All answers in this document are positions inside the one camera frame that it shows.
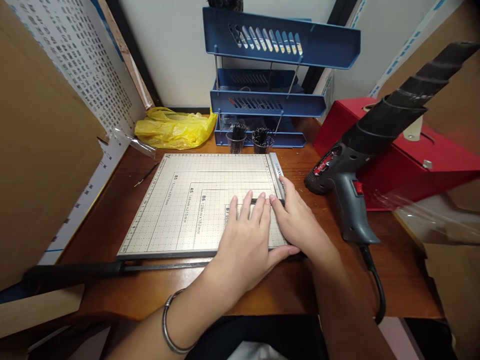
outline bracelet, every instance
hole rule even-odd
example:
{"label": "bracelet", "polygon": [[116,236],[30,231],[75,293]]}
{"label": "bracelet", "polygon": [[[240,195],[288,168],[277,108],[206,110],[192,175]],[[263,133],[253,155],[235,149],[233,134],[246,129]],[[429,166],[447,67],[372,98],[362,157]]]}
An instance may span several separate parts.
{"label": "bracelet", "polygon": [[197,343],[195,342],[189,348],[178,347],[174,344],[172,339],[170,339],[169,332],[167,331],[167,311],[168,311],[170,305],[172,304],[172,300],[178,294],[180,294],[183,290],[185,290],[185,289],[184,288],[180,289],[176,293],[170,295],[170,297],[166,301],[165,306],[163,308],[163,318],[162,318],[162,322],[161,322],[161,329],[162,329],[162,332],[163,332],[163,338],[165,339],[166,344],[168,345],[168,347],[170,348],[171,351],[173,351],[175,354],[180,354],[180,355],[188,353],[190,350],[192,350],[194,348],[195,345],[197,345]]}

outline red switch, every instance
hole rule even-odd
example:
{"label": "red switch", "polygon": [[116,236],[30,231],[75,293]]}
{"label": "red switch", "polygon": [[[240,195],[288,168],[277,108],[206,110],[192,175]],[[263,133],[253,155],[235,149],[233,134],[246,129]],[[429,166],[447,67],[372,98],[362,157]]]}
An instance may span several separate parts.
{"label": "red switch", "polygon": [[359,195],[359,196],[363,196],[364,185],[360,181],[355,180],[355,181],[353,181],[353,186],[355,187],[356,194]]}

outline desk surface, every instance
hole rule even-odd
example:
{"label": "desk surface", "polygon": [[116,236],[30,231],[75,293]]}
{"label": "desk surface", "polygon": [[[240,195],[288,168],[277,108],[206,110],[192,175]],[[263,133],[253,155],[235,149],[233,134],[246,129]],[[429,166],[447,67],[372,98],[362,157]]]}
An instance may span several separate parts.
{"label": "desk surface", "polygon": [[[227,153],[227,146],[216,146],[213,136],[189,153]],[[251,154],[253,148],[244,149]],[[355,246],[345,243],[331,211],[331,198],[309,192],[303,180],[318,161],[315,149],[274,149],[284,175],[298,189],[316,219],[340,251],[354,286],[365,294],[375,314],[377,289]],[[165,153],[157,152],[161,159]],[[134,185],[155,162],[132,147],[126,151],[101,196],[62,254],[60,264],[111,262],[154,176]],[[386,296],[386,315],[402,318],[440,318],[442,311],[432,280],[425,271],[422,255],[390,212],[370,212],[368,221],[381,244],[370,247]],[[198,261],[167,259],[144,264]],[[87,284],[80,309],[73,318],[124,317],[139,321],[162,306],[170,294],[188,286],[201,268],[144,271],[129,276],[96,280]],[[312,276],[303,261],[284,261],[253,290],[245,294],[229,315],[316,314]]]}

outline black power cord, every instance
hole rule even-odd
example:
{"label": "black power cord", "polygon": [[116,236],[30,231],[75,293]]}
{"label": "black power cord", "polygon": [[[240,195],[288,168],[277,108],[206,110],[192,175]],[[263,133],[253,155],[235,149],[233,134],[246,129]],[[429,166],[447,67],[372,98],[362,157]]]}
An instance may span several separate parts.
{"label": "black power cord", "polygon": [[382,286],[382,282],[380,281],[379,273],[377,272],[377,268],[375,267],[374,259],[372,258],[372,254],[370,253],[369,246],[358,245],[358,248],[360,249],[361,257],[365,262],[366,268],[369,272],[372,273],[373,277],[375,278],[376,287],[378,288],[380,305],[378,306],[378,311],[376,312],[376,316],[375,316],[375,323],[378,325],[384,319],[385,310],[387,309],[387,302],[385,300],[384,287]]}

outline blue file tray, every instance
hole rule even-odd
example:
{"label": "blue file tray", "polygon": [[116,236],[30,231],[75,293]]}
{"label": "blue file tray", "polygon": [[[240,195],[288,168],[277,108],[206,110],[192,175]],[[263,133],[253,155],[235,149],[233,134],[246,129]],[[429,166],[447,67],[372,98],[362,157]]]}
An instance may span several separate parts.
{"label": "blue file tray", "polygon": [[360,31],[313,23],[203,8],[209,54],[284,64],[350,69],[360,54]]}
{"label": "blue file tray", "polygon": [[[235,121],[237,118],[242,118],[245,120],[245,123],[248,125],[250,121],[256,119],[262,119],[267,128],[275,131],[277,123],[279,122],[278,116],[237,116],[237,115],[221,115],[222,117],[229,117],[232,121]],[[216,122],[215,127],[215,142],[218,146],[228,146],[227,142],[227,133],[228,130],[222,130],[220,128],[220,116]],[[298,132],[297,129],[292,124],[292,119],[288,116],[281,118],[280,126],[278,127],[278,132],[273,136],[275,143],[273,144],[274,148],[303,148],[307,143],[302,132]],[[246,132],[246,139],[244,146],[252,147],[254,145],[252,141],[252,131]]]}
{"label": "blue file tray", "polygon": [[222,91],[288,93],[294,76],[292,94],[304,94],[293,70],[218,69],[218,83]]}
{"label": "blue file tray", "polygon": [[[322,95],[304,94],[300,85],[288,94],[295,72],[274,70],[270,85],[279,86],[269,91],[270,70],[258,69],[218,69],[218,86],[210,91],[211,108],[217,114],[321,117],[326,105]],[[259,91],[229,90],[253,86]]]}

